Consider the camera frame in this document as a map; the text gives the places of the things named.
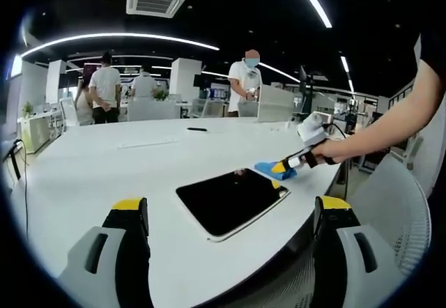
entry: black sleeve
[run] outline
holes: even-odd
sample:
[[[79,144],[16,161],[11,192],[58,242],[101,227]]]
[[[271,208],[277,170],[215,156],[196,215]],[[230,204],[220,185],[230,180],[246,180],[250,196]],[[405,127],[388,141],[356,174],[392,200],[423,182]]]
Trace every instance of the black sleeve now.
[[[446,0],[415,0],[420,14],[421,59],[446,84]]]

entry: cable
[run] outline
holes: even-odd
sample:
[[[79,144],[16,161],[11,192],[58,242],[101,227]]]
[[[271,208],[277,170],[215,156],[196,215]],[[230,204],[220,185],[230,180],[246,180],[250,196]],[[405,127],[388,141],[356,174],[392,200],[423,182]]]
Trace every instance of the cable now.
[[[14,184],[14,183],[15,183],[15,181],[14,181],[14,177],[13,177],[13,174],[11,173],[11,170],[9,169],[8,162],[6,162],[6,168],[8,169],[9,176],[11,177],[11,181],[12,181],[13,184]]]
[[[26,163],[26,160],[23,159],[22,154],[20,153],[20,151],[19,151],[19,156],[22,159],[22,162],[24,162],[26,166],[29,166],[29,164]]]
[[[347,138],[346,135],[344,134],[344,132],[342,131],[342,129],[341,129],[336,123],[326,123],[326,124],[324,125],[324,128],[325,128],[325,127],[329,127],[329,126],[331,126],[331,125],[335,126],[335,127],[338,129],[338,131],[341,132],[341,134],[342,134],[342,136],[344,137],[344,139]],[[347,191],[348,191],[348,176],[349,176],[349,173],[350,173],[350,163],[351,163],[351,159],[348,158],[347,161],[346,161],[346,166],[347,166],[347,172],[346,172],[346,191],[345,191],[345,198],[346,198],[346,199],[347,199]]]
[[[25,159],[24,159],[24,176],[25,176],[25,234],[26,234],[26,239],[28,239],[28,227],[29,227],[29,219],[28,219],[28,176],[26,174],[26,146],[25,146],[25,142],[23,142],[23,140],[18,139],[15,144],[17,145],[17,143],[22,142],[23,144],[23,149],[25,150]]]

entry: black pants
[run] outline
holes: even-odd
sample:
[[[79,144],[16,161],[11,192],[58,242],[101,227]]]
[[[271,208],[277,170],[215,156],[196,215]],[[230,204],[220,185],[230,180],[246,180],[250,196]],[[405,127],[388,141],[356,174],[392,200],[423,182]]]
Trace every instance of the black pants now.
[[[109,111],[105,111],[102,107],[93,108],[93,120],[95,125],[101,123],[113,123],[118,122],[119,110],[117,108],[111,108]]]

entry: potted plant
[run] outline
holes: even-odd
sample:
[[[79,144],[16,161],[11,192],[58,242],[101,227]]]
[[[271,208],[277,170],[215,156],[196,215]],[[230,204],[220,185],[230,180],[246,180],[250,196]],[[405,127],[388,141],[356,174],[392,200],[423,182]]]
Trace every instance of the potted plant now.
[[[154,89],[152,91],[153,98],[157,101],[164,101],[169,96],[169,92],[162,89]]]
[[[27,101],[26,104],[23,106],[22,113],[24,118],[28,118],[33,115],[34,107],[29,101]]]

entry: ceiling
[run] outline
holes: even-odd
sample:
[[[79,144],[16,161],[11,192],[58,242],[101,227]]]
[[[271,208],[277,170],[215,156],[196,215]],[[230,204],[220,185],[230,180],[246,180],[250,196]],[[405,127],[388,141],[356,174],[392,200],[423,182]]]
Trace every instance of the ceiling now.
[[[262,62],[298,77],[325,75],[333,88],[348,90],[340,56],[347,58],[355,91],[391,96],[416,72],[413,46],[418,30],[411,0],[319,0],[332,23],[327,29],[308,0],[186,0],[173,19],[126,15],[126,0],[41,0],[26,16],[28,31],[40,42],[84,33],[153,33],[195,40],[220,48],[144,38],[77,40],[36,52],[26,59],[48,62],[139,54],[198,59],[206,70],[227,74],[247,49]],[[24,51],[22,42],[17,43]],[[168,60],[119,58],[115,64],[168,66]],[[262,68],[265,83],[293,83]],[[168,70],[156,70],[166,77]]]

